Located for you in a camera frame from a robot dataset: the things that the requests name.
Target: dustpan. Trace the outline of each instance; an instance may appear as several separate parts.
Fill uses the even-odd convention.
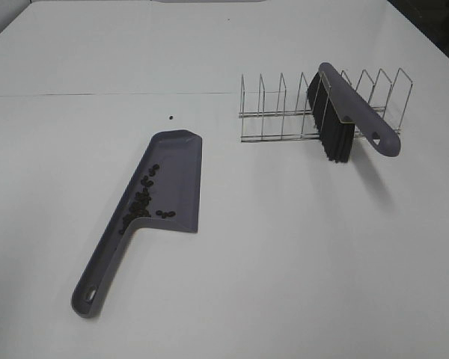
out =
[[[154,135],[72,295],[82,317],[96,316],[132,234],[139,228],[198,231],[201,137]]]

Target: brush handle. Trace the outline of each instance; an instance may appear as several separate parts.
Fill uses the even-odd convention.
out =
[[[382,155],[399,155],[401,141],[397,133],[343,79],[329,63],[320,65],[321,85],[342,123],[355,123],[369,143]]]

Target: dustpan handle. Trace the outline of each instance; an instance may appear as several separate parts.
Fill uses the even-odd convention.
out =
[[[131,225],[121,235],[118,208],[98,242],[72,294],[73,309],[84,318],[96,316],[105,301],[132,234]]]
[[[374,111],[374,109],[343,79],[329,63],[320,65],[321,83],[339,120],[353,122],[369,143],[382,155],[399,155],[401,141],[397,133]]]

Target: dish rack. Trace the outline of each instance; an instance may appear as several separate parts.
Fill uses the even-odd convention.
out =
[[[353,87],[346,71],[342,70],[340,74]],[[241,75],[241,142],[319,139],[320,134],[314,125],[308,101],[308,86],[308,79],[301,73],[297,91],[293,96],[281,73],[278,90],[266,91],[263,76],[260,74],[259,91],[246,92],[245,77]],[[411,78],[402,68],[396,72],[393,81],[383,69],[379,69],[376,78],[371,77],[367,70],[362,70],[355,90],[367,99],[367,103],[397,134],[400,134],[412,87]],[[291,108],[288,100],[290,96],[296,98]],[[363,135],[356,127],[355,138],[361,137]]]

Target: brush head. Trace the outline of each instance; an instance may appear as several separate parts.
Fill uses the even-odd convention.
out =
[[[341,123],[322,76],[317,73],[308,88],[308,100],[320,140],[330,161],[348,162],[354,138],[354,123]]]

